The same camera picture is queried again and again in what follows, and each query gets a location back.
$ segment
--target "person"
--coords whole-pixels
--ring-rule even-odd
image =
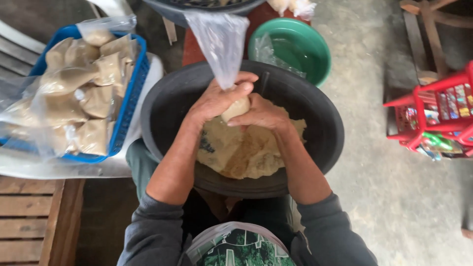
[[[213,80],[190,108],[159,164],[143,140],[129,147],[126,158],[140,205],[125,231],[119,266],[377,264],[363,239],[351,231],[338,196],[305,150],[287,115],[251,93],[257,80],[257,75],[241,71],[232,91],[222,90]],[[243,199],[234,207],[241,212],[237,221],[220,223],[193,189],[204,123],[246,95],[250,110],[230,119],[228,126],[245,130],[248,125],[257,125],[272,131],[308,244],[301,232],[293,232],[290,197]]]

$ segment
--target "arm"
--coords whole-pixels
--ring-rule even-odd
[[[194,165],[203,124],[253,90],[258,76],[240,72],[238,86],[223,91],[213,80],[191,107],[158,165],[125,232],[118,265],[176,265],[182,250],[182,205],[194,184]]]
[[[234,117],[230,126],[259,125],[272,130],[286,172],[288,188],[298,204],[301,224],[312,256],[320,265],[376,265],[363,239],[350,229],[348,215],[312,161],[285,112],[260,95],[249,95],[251,109]]]

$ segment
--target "blue basket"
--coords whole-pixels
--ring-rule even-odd
[[[127,35],[127,33],[122,32],[113,32],[113,34],[117,37],[122,37]],[[55,46],[58,42],[73,37],[74,39],[80,39],[82,36],[80,35],[77,26],[69,25],[60,28],[53,36],[53,38],[49,41],[48,45],[44,49],[41,56],[38,58],[38,61],[31,69],[29,73],[30,76],[39,76],[43,75],[46,71],[46,52],[49,51],[53,46]],[[75,160],[84,163],[99,163],[108,157],[114,156],[117,154],[123,146],[123,142],[125,141],[126,134],[128,132],[128,128],[130,127],[131,118],[133,117],[133,113],[136,108],[136,104],[138,102],[138,98],[140,97],[141,90],[143,89],[143,85],[146,80],[146,76],[149,71],[149,61],[146,57],[146,41],[136,34],[131,35],[132,39],[136,39],[138,45],[140,46],[140,54],[138,54],[135,64],[135,69],[133,70],[133,74],[131,75],[130,82],[128,83],[128,87],[126,90],[125,97],[123,98],[122,107],[120,108],[120,113],[118,118],[115,122],[114,131],[112,133],[112,138],[110,139],[109,147],[108,147],[108,155],[107,156],[99,156],[99,155],[92,155],[92,154],[85,154],[79,153],[78,155],[72,154],[65,154],[63,158]],[[0,142],[5,144],[8,139],[1,139]],[[33,150],[30,145],[22,143],[21,141],[15,141],[15,148],[19,150]]]

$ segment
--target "dark gray sweater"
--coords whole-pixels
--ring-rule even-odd
[[[316,204],[298,204],[298,210],[310,247],[309,253],[303,235],[298,233],[291,244],[291,258],[298,266],[377,265],[363,239],[351,231],[337,195],[332,193]],[[181,205],[144,195],[125,231],[118,266],[191,266],[185,251],[192,240],[188,238],[182,245],[182,215]]]

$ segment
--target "red table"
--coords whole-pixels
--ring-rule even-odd
[[[307,23],[310,25],[310,21],[305,21],[300,17],[295,18],[291,11],[286,10],[284,12],[285,18],[294,18],[300,20],[302,22]],[[264,22],[273,19],[279,18],[279,14],[274,11],[268,3],[264,3],[250,12],[248,14],[248,19],[250,20],[250,26],[246,31],[246,40],[245,40],[245,51],[243,58],[248,59],[248,55],[246,49],[248,47],[248,40],[250,39],[251,34],[253,34],[254,30],[259,27],[259,25],[263,24]],[[202,54],[202,51],[195,39],[194,33],[192,33],[191,29],[187,28],[185,31],[185,39],[184,39],[184,53],[182,56],[182,66],[197,63],[200,61],[204,61],[205,57]]]

